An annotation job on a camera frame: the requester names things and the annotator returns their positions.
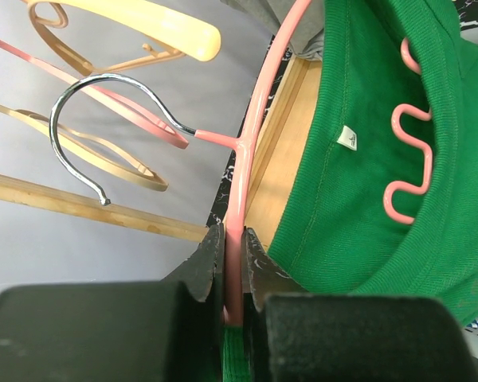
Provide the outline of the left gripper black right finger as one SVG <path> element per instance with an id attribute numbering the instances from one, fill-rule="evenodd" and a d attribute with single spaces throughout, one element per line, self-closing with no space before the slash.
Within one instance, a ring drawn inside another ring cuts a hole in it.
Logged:
<path id="1" fill-rule="evenodd" d="M 436 299 L 317 294 L 241 239 L 244 347 L 255 381 L 478 381 L 478 360 Z"/>

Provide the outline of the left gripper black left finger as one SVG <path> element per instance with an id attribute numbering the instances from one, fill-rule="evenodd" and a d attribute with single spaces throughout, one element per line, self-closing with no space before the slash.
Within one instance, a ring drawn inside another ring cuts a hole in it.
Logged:
<path id="1" fill-rule="evenodd" d="M 219 381 L 225 233 L 159 281 L 0 294 L 0 381 Z"/>

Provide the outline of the green tank top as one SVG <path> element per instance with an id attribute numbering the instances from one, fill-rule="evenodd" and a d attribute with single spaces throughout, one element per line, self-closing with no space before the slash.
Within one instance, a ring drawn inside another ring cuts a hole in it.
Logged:
<path id="1" fill-rule="evenodd" d="M 466 91 L 478 45 L 461 36 L 455 1 L 324 1 L 324 50 L 315 113 L 292 190 L 267 256 L 317 294 L 433 298 L 462 330 L 478 314 L 478 171 Z M 433 152 L 428 191 L 424 158 L 391 128 L 396 106 L 405 132 Z M 225 339 L 227 380 L 255 381 L 243 329 Z"/>

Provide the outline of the pink hanger with green top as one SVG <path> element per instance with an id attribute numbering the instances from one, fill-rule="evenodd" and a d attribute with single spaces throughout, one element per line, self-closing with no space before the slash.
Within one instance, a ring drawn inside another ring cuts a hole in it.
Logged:
<path id="1" fill-rule="evenodd" d="M 227 221 L 225 224 L 225 298 L 223 308 L 225 322 L 234 326 L 239 326 L 243 323 L 241 237 L 244 231 L 249 181 L 253 169 L 257 140 L 261 131 L 262 115 L 267 103 L 268 92 L 271 89 L 272 81 L 280 65 L 280 59 L 288 45 L 289 38 L 293 35 L 297 24 L 303 17 L 310 2 L 311 1 L 295 1 L 281 24 L 261 68 L 260 75 L 253 90 L 249 109 L 246 112 L 245 125 L 238 138 L 209 131 L 195 130 L 181 124 L 165 107 L 160 98 L 146 85 L 129 76 L 115 73 L 96 74 L 78 80 L 62 93 L 50 112 L 49 139 L 57 158 L 71 175 L 97 193 L 99 201 L 103 206 L 111 203 L 105 191 L 98 183 L 80 172 L 67 159 L 58 138 L 58 119 L 63 106 L 77 91 L 91 84 L 114 80 L 133 85 L 155 101 L 156 105 L 169 119 L 173 127 L 176 127 L 179 131 L 207 142 L 228 147 L 235 152 L 236 162 L 230 190 Z M 402 103 L 395 107 L 391 116 L 391 128 L 395 136 L 402 142 L 418 148 L 423 153 L 423 178 L 420 185 L 413 185 L 405 181 L 392 181 L 389 183 L 383 195 L 383 206 L 387 215 L 393 220 L 403 224 L 412 224 L 414 221 L 413 217 L 403 215 L 394 209 L 392 197 L 396 191 L 404 191 L 413 195 L 423 195 L 428 191 L 432 177 L 433 152 L 426 142 L 404 131 L 400 121 L 402 114 L 411 115 L 421 121 L 429 121 L 432 118 L 432 112 L 431 109 L 423 111 L 413 105 Z"/>

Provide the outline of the wooden clothes rack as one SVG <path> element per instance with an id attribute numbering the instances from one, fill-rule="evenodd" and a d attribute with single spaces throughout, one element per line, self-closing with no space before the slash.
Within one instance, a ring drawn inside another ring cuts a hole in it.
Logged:
<path id="1" fill-rule="evenodd" d="M 272 242 L 315 111 L 322 64 L 292 58 L 261 128 L 248 193 L 245 223 L 264 248 Z M 154 234 L 199 242 L 206 228 L 0 174 L 0 200 L 61 212 Z"/>

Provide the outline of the cream wooden hanger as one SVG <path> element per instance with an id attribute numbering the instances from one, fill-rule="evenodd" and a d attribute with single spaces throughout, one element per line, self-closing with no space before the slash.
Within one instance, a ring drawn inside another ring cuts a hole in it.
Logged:
<path id="1" fill-rule="evenodd" d="M 149 1 L 49 1 L 57 20 L 38 16 L 39 1 L 27 1 L 29 19 L 44 42 L 67 64 L 83 76 L 93 73 L 121 72 L 149 64 L 175 60 L 184 56 L 207 62 L 221 48 L 221 34 L 213 25 Z M 144 44 L 145 57 L 97 68 L 66 45 L 50 30 L 68 26 L 63 6 L 73 6 L 134 29 L 164 48 L 162 52 Z"/>

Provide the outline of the grey tank top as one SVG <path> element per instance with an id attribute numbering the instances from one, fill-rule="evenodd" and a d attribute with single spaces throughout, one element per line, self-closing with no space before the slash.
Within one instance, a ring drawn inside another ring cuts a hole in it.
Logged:
<path id="1" fill-rule="evenodd" d="M 294 5 L 293 0 L 223 0 L 223 4 L 248 14 L 276 35 Z M 310 1 L 290 39 L 293 53 L 305 60 L 322 60 L 324 50 L 324 1 Z"/>

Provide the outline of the empty beige hanger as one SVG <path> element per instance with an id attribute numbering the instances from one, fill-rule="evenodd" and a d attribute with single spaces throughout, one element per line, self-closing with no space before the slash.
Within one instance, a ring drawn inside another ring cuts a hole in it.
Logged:
<path id="1" fill-rule="evenodd" d="M 38 114 L 37 112 L 24 109 L 14 110 L 1 104 L 0 112 L 30 125 L 35 130 L 44 134 L 46 137 L 49 136 L 49 119 Z M 105 157 L 104 155 L 93 150 L 91 147 L 88 147 L 85 144 L 77 141 L 73 136 L 87 139 L 109 149 L 111 152 L 127 162 L 131 166 L 131 169 L 111 160 L 110 158 Z M 133 155 L 129 154 L 126 150 L 123 150 L 116 144 L 104 138 L 92 134 L 80 133 L 79 131 L 68 128 L 61 123 L 58 124 L 58 137 L 60 139 L 60 144 L 64 148 L 68 149 L 77 157 L 85 160 L 87 163 L 111 175 L 119 177 L 125 181 L 135 183 L 142 187 L 152 189 L 154 191 L 164 192 L 168 188 L 168 183 L 155 171 L 152 171 L 147 165 L 135 158 Z"/>

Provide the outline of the black marble pattern mat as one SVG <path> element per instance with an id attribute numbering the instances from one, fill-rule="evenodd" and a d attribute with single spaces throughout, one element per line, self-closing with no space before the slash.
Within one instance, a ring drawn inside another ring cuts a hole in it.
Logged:
<path id="1" fill-rule="evenodd" d="M 459 14 L 461 35 L 464 39 L 478 44 L 478 1 L 455 1 L 456 11 Z M 280 56 L 280 63 L 276 68 L 276 74 L 272 78 L 272 84 L 269 86 L 269 94 L 264 105 L 262 119 L 267 119 L 271 114 L 270 110 L 277 107 L 277 94 L 283 91 L 285 85 L 285 72 L 291 66 L 292 56 L 296 54 L 289 47 L 285 49 L 284 54 Z M 236 154 L 232 153 L 226 164 L 224 173 L 221 177 L 220 185 L 217 189 L 206 226 L 210 227 L 224 220 L 229 203 L 229 193 L 233 180 L 233 171 L 235 167 Z"/>

